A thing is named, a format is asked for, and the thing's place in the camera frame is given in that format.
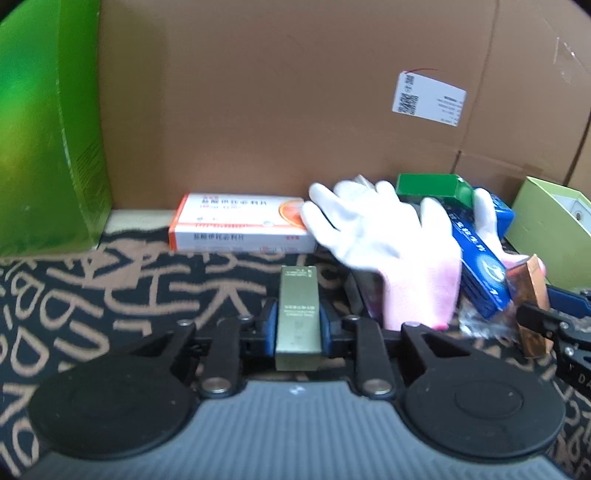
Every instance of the barcode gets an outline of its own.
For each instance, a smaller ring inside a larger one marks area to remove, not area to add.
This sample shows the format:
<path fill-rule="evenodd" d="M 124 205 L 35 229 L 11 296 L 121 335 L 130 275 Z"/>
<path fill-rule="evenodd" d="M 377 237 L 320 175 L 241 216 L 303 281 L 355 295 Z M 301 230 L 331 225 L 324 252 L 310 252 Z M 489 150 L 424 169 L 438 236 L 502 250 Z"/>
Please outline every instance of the barcode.
<path fill-rule="evenodd" d="M 401 93 L 400 101 L 398 102 L 398 113 L 414 115 L 417 110 L 417 102 L 417 95 L 407 95 L 406 93 Z"/>

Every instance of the white box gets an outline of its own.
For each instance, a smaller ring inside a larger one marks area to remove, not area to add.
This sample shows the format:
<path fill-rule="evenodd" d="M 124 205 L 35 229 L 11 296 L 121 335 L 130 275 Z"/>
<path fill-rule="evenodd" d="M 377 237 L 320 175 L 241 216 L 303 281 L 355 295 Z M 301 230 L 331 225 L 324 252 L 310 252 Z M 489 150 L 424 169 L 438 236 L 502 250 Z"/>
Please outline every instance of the white box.
<path fill-rule="evenodd" d="M 179 252 L 312 253 L 316 240 L 301 221 L 297 197 L 190 193 L 168 238 Z"/>

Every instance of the black and tan rug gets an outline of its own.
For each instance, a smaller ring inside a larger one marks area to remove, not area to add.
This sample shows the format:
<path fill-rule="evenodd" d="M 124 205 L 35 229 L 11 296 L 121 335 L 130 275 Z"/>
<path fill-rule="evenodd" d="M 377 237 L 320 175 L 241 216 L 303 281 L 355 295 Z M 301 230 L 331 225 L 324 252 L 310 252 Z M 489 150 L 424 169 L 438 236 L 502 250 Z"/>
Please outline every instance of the black and tan rug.
<path fill-rule="evenodd" d="M 14 476 L 43 454 L 25 408 L 55 372 L 180 319 L 200 326 L 214 317 L 256 314 L 267 294 L 276 294 L 282 265 L 316 265 L 321 295 L 348 312 L 343 269 L 328 253 L 183 255 L 170 252 L 166 240 L 166 231 L 130 232 L 106 236 L 84 254 L 0 259 L 0 458 Z M 507 343 L 467 341 L 554 383 L 567 421 L 548 455 L 584 478 L 591 469 L 591 401 L 553 379 L 551 356 L 527 361 Z"/>

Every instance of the black round pad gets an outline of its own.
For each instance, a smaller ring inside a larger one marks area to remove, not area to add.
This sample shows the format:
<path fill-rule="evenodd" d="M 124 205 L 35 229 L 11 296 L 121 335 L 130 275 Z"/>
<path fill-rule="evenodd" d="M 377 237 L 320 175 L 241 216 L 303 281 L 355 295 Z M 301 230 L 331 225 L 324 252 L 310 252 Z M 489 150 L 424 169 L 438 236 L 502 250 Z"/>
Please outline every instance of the black round pad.
<path fill-rule="evenodd" d="M 408 389 L 404 408 L 425 437 L 463 457 L 508 460 L 542 452 L 564 422 L 552 384 L 499 361 L 449 358 Z"/>
<path fill-rule="evenodd" d="M 109 355 L 44 382 L 28 414 L 39 440 L 75 458 L 152 449 L 185 424 L 194 399 L 154 358 Z"/>

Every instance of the gloved hand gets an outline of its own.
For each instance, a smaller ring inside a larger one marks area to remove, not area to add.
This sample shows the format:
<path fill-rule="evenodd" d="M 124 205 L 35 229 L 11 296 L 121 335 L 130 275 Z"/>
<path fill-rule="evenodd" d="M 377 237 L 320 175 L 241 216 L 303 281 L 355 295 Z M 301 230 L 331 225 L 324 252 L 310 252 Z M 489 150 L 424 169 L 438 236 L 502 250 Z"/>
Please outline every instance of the gloved hand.
<path fill-rule="evenodd" d="M 476 234 L 491 249 L 496 257 L 506 268 L 512 268 L 518 263 L 526 260 L 528 255 L 510 254 L 503 250 L 501 240 L 496 230 L 495 204 L 491 194 L 485 189 L 476 189 L 473 195 L 474 228 Z M 540 268 L 544 275 L 546 268 L 540 260 Z"/>
<path fill-rule="evenodd" d="M 318 243 L 344 265 L 384 278 L 384 328 L 400 330 L 404 322 L 447 326 L 456 307 L 462 252 L 436 200 L 421 202 L 419 221 L 387 181 L 375 190 L 342 181 L 334 193 L 315 183 L 310 199 L 301 216 Z"/>

